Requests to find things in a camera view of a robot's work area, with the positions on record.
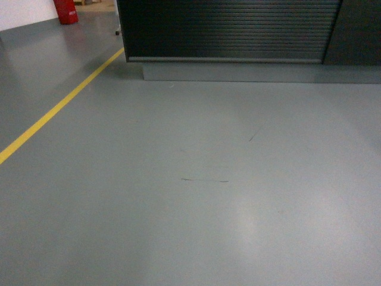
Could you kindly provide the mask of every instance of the dark mark on floor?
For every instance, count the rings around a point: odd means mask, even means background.
[[[199,181],[199,182],[216,182],[216,183],[228,183],[229,181],[215,181],[215,180],[197,180],[197,179],[184,179],[181,178],[182,181]]]
[[[250,138],[249,142],[251,140],[253,140],[253,138],[258,134],[258,132],[262,129],[262,127],[259,127],[258,130],[256,131],[256,133],[254,133],[254,135],[252,136],[252,138]]]

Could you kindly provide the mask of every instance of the floor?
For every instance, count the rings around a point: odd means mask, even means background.
[[[79,17],[0,33],[0,150],[123,46]],[[1,285],[381,285],[380,94],[121,55],[0,165]]]
[[[94,0],[89,5],[82,5],[82,3],[74,2],[76,4],[77,12],[114,12],[114,0],[102,0],[101,2]]]

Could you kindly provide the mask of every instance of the yellow painted stripe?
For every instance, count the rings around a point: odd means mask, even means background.
[[[42,116],[35,124],[29,127],[23,134],[20,135],[11,145],[6,147],[0,153],[0,165],[8,159],[13,153],[17,151],[30,137],[32,137],[42,126],[51,120],[62,108],[65,107],[76,95],[86,87],[97,75],[99,75],[109,64],[111,64],[120,54],[124,48],[117,51],[111,58],[109,58],[103,65],[98,67],[92,74],[88,76],[79,86],[73,89],[66,97],[61,100],[55,107],[50,109],[44,116]]]

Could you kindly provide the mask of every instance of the roller shutter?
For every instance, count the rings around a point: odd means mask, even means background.
[[[316,62],[340,0],[119,0],[129,60]]]

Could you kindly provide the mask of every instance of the red fire extinguisher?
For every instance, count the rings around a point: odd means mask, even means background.
[[[78,22],[78,15],[73,0],[54,0],[54,5],[61,24]]]

